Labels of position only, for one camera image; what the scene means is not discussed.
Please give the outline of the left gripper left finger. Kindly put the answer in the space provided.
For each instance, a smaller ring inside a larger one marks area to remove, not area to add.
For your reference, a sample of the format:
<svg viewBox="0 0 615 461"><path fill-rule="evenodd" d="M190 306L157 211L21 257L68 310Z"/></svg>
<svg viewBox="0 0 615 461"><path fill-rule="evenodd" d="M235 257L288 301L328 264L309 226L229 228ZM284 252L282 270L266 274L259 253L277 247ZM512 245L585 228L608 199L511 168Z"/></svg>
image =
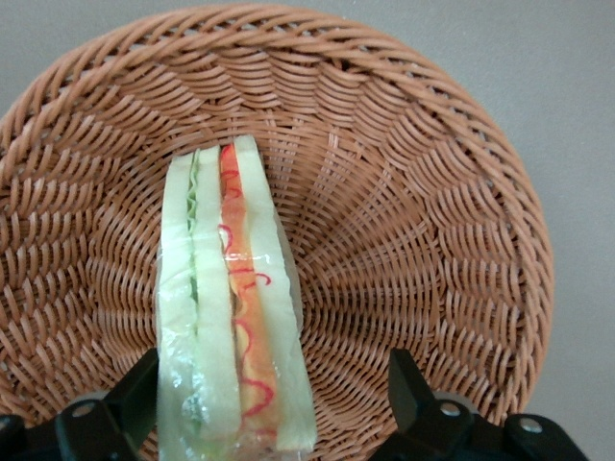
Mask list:
<svg viewBox="0 0 615 461"><path fill-rule="evenodd" d="M103 398L82 398L27 427L1 416L3 460L137 460L157 419L159 357L146 352Z"/></svg>

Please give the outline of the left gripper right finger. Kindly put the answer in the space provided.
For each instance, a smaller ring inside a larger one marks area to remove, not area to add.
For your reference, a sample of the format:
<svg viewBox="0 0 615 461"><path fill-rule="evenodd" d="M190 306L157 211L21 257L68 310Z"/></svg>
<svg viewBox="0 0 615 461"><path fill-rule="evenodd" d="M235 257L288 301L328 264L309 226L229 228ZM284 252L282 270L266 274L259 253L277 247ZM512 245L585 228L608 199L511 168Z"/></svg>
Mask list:
<svg viewBox="0 0 615 461"><path fill-rule="evenodd" d="M464 403L437 397L407 350L390 351L388 398L397 430L382 444L384 460L585 460L554 421L513 414L489 423Z"/></svg>

